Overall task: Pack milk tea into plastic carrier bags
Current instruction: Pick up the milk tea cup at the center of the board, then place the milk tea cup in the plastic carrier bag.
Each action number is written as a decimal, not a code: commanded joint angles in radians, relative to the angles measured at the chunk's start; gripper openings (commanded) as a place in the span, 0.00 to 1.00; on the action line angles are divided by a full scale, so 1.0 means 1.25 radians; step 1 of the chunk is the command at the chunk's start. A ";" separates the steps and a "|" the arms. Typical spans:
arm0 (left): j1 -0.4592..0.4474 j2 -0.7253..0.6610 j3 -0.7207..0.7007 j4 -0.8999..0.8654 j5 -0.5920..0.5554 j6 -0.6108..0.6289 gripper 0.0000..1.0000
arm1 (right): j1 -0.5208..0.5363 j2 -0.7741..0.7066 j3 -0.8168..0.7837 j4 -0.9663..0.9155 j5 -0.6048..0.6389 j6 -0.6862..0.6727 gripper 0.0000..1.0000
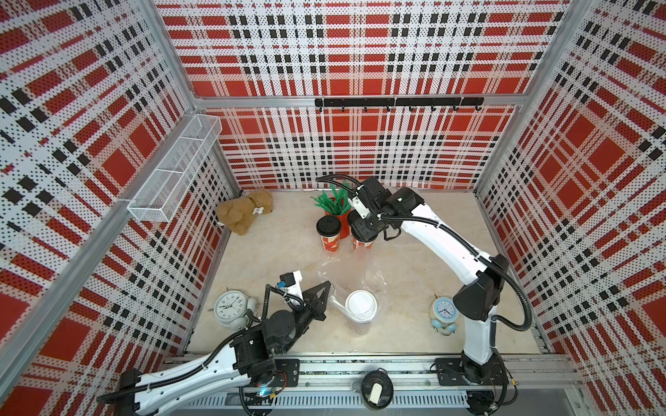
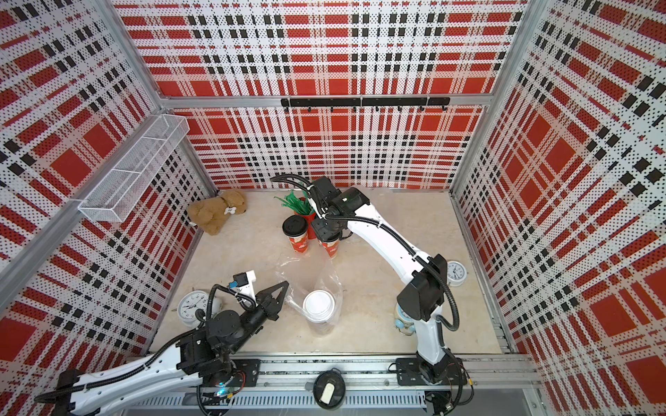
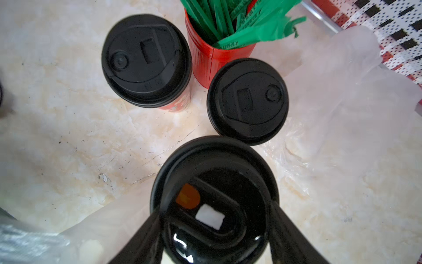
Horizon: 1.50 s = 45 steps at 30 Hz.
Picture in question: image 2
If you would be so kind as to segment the clear plastic carrier bag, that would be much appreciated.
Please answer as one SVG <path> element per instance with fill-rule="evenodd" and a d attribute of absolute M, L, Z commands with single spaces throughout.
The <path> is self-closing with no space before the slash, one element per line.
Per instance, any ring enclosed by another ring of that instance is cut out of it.
<path fill-rule="evenodd" d="M 338 324 L 343 286 L 329 256 L 321 251 L 285 256 L 276 274 L 290 287 L 285 302 L 296 310 L 317 336 L 327 336 Z"/>

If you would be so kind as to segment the white lid milk tea cup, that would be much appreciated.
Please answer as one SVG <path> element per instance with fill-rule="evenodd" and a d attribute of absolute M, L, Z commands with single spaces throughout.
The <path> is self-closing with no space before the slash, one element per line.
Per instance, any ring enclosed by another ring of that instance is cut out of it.
<path fill-rule="evenodd" d="M 310 328 L 319 335 L 326 335 L 333 329 L 336 301 L 333 294 L 323 289 L 309 293 L 303 302 L 303 311 Z"/>

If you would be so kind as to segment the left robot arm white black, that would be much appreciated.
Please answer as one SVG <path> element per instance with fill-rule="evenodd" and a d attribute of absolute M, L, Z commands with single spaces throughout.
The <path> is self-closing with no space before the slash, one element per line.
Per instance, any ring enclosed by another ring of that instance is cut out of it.
<path fill-rule="evenodd" d="M 248 372 L 232 356 L 268 321 L 279 319 L 289 284 L 283 281 L 248 296 L 215 284 L 206 307 L 195 312 L 198 326 L 175 336 L 156 353 L 94 374 L 67 370 L 57 387 L 35 398 L 55 415 L 106 415 L 158 393 L 216 387 Z"/>

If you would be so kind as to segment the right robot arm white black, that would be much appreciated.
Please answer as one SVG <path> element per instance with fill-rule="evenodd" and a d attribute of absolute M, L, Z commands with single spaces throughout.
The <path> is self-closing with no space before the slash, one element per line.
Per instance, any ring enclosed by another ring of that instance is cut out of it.
<path fill-rule="evenodd" d="M 307 185 L 305 192 L 317 215 L 312 227 L 319 239 L 350 231 L 379 253 L 405 284 L 396 301 L 416 327 L 418 371 L 429 384 L 443 383 L 455 365 L 444 331 L 455 332 L 461 323 L 447 284 L 447 260 L 407 241 L 355 187 L 341 191 L 322 177 Z"/>

